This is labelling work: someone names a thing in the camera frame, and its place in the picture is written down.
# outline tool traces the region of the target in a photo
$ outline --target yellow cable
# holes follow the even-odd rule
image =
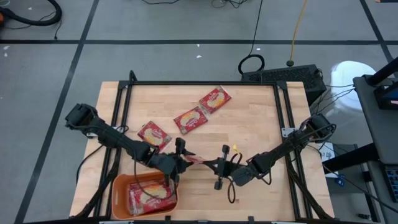
[[[304,0],[304,4],[303,7],[301,8],[301,12],[300,12],[300,16],[298,17],[297,23],[296,23],[296,28],[294,29],[294,34],[293,34],[293,41],[292,41],[292,51],[290,52],[290,60],[293,59],[293,53],[294,53],[294,41],[296,40],[296,33],[297,30],[299,29],[299,25],[301,22],[301,18],[304,15],[304,10],[305,10],[305,6],[307,5],[307,0]]]

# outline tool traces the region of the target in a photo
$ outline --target black metal frame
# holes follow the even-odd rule
[[[275,105],[276,105],[276,110],[278,114],[278,120],[279,120],[279,126],[280,126],[280,131],[281,131],[281,137],[282,135],[282,128],[285,127],[284,123],[284,117],[282,113],[282,107],[280,103],[280,97],[279,97],[279,88],[282,89],[283,94],[284,94],[284,101],[286,104],[286,111],[287,111],[287,118],[289,120],[289,126],[291,128],[294,128],[294,119],[293,119],[293,112],[292,108],[290,105],[290,99],[289,99],[289,92],[287,91],[287,85],[286,82],[262,82],[262,83],[253,83],[253,82],[242,82],[242,81],[237,81],[237,82],[224,82],[224,81],[137,81],[134,73],[131,71],[130,72],[130,80],[128,81],[119,81],[118,85],[118,92],[116,93],[116,99],[115,99],[115,104],[114,104],[114,111],[113,111],[113,118],[111,125],[116,126],[117,124],[117,118],[119,114],[119,107],[121,103],[121,96],[123,93],[123,90],[126,88],[127,93],[126,93],[126,98],[124,101],[124,108],[123,108],[123,115],[122,115],[122,120],[121,120],[121,126],[126,125],[127,123],[127,114],[129,110],[129,105],[130,105],[130,99],[131,99],[131,94],[132,94],[132,86],[133,85],[253,85],[253,86],[272,86],[274,89],[274,95],[275,95]],[[106,177],[108,167],[109,167],[109,161],[111,158],[111,150],[112,149],[106,149],[106,154],[104,157],[104,162],[103,162],[103,168],[101,171],[101,180],[100,183],[102,183],[104,177]],[[121,148],[116,149],[116,154],[121,153]],[[303,170],[303,165],[302,165],[302,160],[300,157],[300,152],[295,151],[295,157],[296,157],[296,163],[297,163],[297,171],[298,175],[300,177],[300,180],[303,181],[305,184],[305,176],[304,176],[304,170]],[[285,157],[286,161],[286,168],[288,166],[288,163],[291,162],[290,155]],[[320,219],[313,219],[312,217],[312,209],[310,204],[307,202],[306,198],[303,197],[304,205],[305,205],[305,211],[306,211],[306,218],[302,218],[300,215],[300,206],[297,198],[297,191],[296,187],[294,184],[294,181],[292,178],[289,177],[289,187],[290,187],[290,194],[292,197],[292,205],[293,205],[293,211],[294,211],[294,216],[295,216],[295,221],[300,222],[300,223],[339,223],[339,224],[360,224],[360,223],[354,223],[354,222],[341,222],[338,220],[320,220]],[[93,214],[93,217],[89,218],[72,218],[68,220],[52,220],[52,221],[46,221],[46,222],[35,222],[36,224],[45,224],[45,223],[100,223],[106,220],[110,220],[111,218],[111,194],[108,195],[108,203],[106,207],[106,215],[105,216],[100,216],[100,210],[101,210],[101,200],[97,203],[95,207],[95,212]],[[165,216],[165,220],[134,220],[134,223],[139,223],[139,224],[157,224],[157,223],[166,223],[166,224],[192,224],[192,223],[206,223],[206,224],[228,224],[228,223],[233,223],[233,224],[271,224],[275,222],[262,222],[262,221],[254,221],[254,217],[248,216],[248,221],[211,221],[211,220],[190,220],[190,221],[172,221],[170,216]]]

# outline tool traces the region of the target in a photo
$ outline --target white paper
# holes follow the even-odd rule
[[[329,159],[332,159],[335,157],[335,152],[333,148],[333,144],[330,142],[326,142],[325,145],[319,150],[320,153],[322,154],[322,162],[328,161]],[[330,177],[330,178],[338,178],[335,174],[325,174],[325,177]]]

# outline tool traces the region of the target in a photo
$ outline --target table leg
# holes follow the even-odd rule
[[[346,154],[334,157],[328,161],[322,162],[322,164],[330,169],[332,172],[338,171],[347,167],[354,165],[359,165],[368,161],[378,160],[379,155],[377,154],[376,147],[374,143],[362,146],[361,148],[355,149]],[[325,174],[330,173],[330,171],[323,169]]]

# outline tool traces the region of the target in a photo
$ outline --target wooden tabletop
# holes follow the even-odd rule
[[[117,86],[117,82],[103,82],[96,105],[100,118],[108,124],[111,122]],[[129,131],[126,135],[141,140],[137,135],[138,130],[148,121],[153,121],[173,137],[172,144],[164,149],[166,152],[174,151],[175,138],[181,137],[186,140],[186,148],[189,151],[205,159],[220,157],[223,144],[231,147],[236,144],[243,154],[243,161],[258,152],[270,151],[282,142],[272,86],[224,86],[233,98],[213,113],[209,122],[182,136],[173,119],[197,106],[198,100],[215,87],[133,86],[127,119]],[[295,125],[298,127],[310,116],[307,99],[302,83],[288,83],[288,88]],[[124,100],[121,103],[119,122],[123,103]],[[98,146],[96,139],[89,139],[85,156]],[[98,188],[104,154],[105,150],[100,150],[81,168],[70,215],[77,214]],[[323,209],[334,216],[319,154],[310,148],[303,150],[302,161],[309,191]],[[137,165],[137,173],[149,171],[151,170],[140,164]],[[133,160],[123,151],[119,174],[131,175],[133,172]],[[243,221],[247,220],[248,216],[253,216],[256,221],[294,220],[284,159],[279,159],[272,167],[271,185],[254,179],[244,187],[236,187],[234,204],[228,202],[226,181],[222,190],[214,190],[215,181],[216,176],[213,171],[203,165],[188,168],[180,177],[178,205],[170,213],[172,220]],[[301,204],[300,213],[305,216],[302,195],[299,190],[297,192]],[[108,198],[108,193],[107,190],[103,198]],[[104,199],[101,207],[102,215],[105,214],[106,202]],[[164,220],[164,217],[155,216],[147,219]]]

